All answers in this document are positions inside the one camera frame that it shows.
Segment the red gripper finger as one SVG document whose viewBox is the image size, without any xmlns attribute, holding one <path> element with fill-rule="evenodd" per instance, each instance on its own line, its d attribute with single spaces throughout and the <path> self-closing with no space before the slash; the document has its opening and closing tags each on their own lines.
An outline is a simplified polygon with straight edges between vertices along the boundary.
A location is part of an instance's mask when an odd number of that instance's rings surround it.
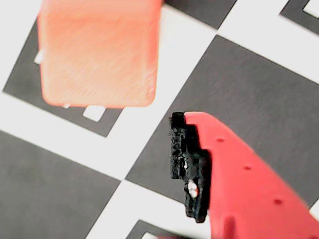
<svg viewBox="0 0 319 239">
<path fill-rule="evenodd" d="M 170 136 L 170 176 L 184 183 L 186 215 L 209 219 L 213 239 L 318 238 L 301 197 L 217 118 L 175 112 Z"/>
</svg>

